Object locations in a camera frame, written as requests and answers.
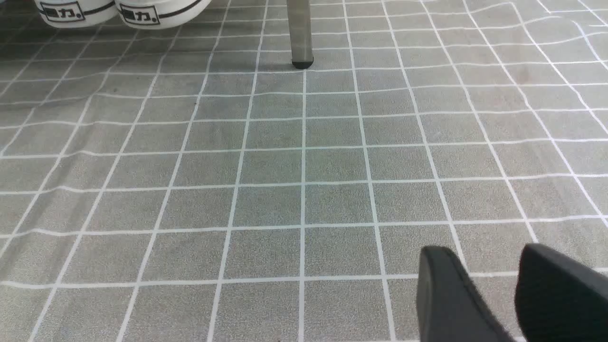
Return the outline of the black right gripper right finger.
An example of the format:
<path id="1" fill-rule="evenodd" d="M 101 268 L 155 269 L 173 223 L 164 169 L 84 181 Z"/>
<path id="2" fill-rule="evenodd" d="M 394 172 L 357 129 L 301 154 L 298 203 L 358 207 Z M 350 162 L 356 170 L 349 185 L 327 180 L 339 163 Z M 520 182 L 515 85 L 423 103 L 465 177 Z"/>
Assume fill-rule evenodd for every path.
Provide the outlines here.
<path id="1" fill-rule="evenodd" d="M 515 314 L 528 342 L 605 342 L 607 277 L 540 243 L 524 246 Z"/>

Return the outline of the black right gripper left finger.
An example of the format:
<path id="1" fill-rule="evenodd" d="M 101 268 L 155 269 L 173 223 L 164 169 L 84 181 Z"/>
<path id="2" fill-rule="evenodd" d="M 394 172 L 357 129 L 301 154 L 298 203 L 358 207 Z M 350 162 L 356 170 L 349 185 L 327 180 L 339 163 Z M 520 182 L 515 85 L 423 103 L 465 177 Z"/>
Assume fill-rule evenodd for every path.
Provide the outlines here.
<path id="1" fill-rule="evenodd" d="M 419 256 L 417 318 L 422 342 L 513 342 L 448 247 Z"/>

